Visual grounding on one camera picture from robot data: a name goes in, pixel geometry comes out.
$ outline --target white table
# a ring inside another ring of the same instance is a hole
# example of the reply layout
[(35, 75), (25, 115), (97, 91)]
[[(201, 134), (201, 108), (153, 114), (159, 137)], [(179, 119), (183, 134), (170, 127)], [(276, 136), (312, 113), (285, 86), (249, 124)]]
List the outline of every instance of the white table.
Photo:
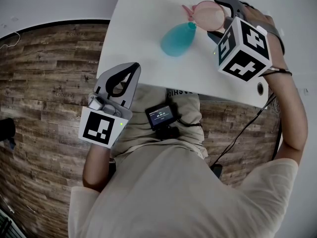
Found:
[[(204, 0), (119, 0), (102, 49), (97, 77), (125, 62), (141, 65), (139, 83), (196, 92), (262, 107), (268, 86), (263, 78), (243, 83), (215, 68), (211, 53), (216, 44), (198, 28), (194, 42), (183, 56), (169, 57), (160, 40), (172, 27), (187, 22), (182, 4)], [(258, 83), (264, 93), (257, 92)]]

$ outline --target pink handle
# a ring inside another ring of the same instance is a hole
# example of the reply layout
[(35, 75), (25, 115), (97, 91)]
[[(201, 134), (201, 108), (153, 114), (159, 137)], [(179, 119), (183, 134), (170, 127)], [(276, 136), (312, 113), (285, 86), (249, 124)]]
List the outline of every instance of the pink handle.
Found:
[(189, 20), (189, 21), (194, 21), (194, 18), (193, 18), (194, 12), (193, 12), (190, 8), (188, 8), (187, 6), (185, 6), (185, 5), (182, 5), (182, 7), (183, 7), (183, 8), (185, 9), (185, 11), (187, 12), (188, 20)]

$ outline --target fingers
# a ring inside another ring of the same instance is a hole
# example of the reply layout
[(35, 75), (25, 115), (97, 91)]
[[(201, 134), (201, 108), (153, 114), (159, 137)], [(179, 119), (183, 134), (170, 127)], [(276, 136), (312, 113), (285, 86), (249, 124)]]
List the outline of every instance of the fingers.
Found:
[(250, 6), (244, 6), (243, 7), (244, 13), (246, 15), (247, 18), (254, 18), (254, 15), (252, 13), (252, 8)]
[(265, 19), (265, 16), (263, 15), (263, 13), (260, 12), (258, 9), (251, 8), (251, 7), (249, 7), (248, 9), (251, 11), (251, 13), (252, 13), (256, 18)]

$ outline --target white wall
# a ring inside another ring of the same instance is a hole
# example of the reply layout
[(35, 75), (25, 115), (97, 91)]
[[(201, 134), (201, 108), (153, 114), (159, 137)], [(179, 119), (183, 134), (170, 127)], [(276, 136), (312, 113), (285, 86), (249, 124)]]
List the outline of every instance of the white wall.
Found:
[(110, 19), (118, 0), (0, 0), (0, 38), (14, 31), (73, 19)]
[[(245, 0), (269, 11), (283, 29), (286, 62), (302, 97), (309, 136), (286, 216), (275, 238), (314, 238), (317, 232), (317, 0)], [(309, 95), (304, 95), (307, 88)]]

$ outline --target strap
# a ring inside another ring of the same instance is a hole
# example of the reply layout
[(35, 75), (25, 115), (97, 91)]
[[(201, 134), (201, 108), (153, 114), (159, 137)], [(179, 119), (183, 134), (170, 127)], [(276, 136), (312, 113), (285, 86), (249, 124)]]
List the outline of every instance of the strap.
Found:
[(282, 50), (283, 50), (283, 54), (285, 54), (283, 41), (282, 41), (282, 39), (281, 39), (281, 37), (279, 35), (278, 30), (274, 26), (272, 26), (271, 24), (259, 21), (259, 20), (249, 20), (248, 22), (251, 25), (253, 25), (254, 27), (260, 26), (263, 29), (265, 29), (267, 32), (269, 32), (271, 34), (274, 34), (279, 39), (279, 41), (281, 43)]

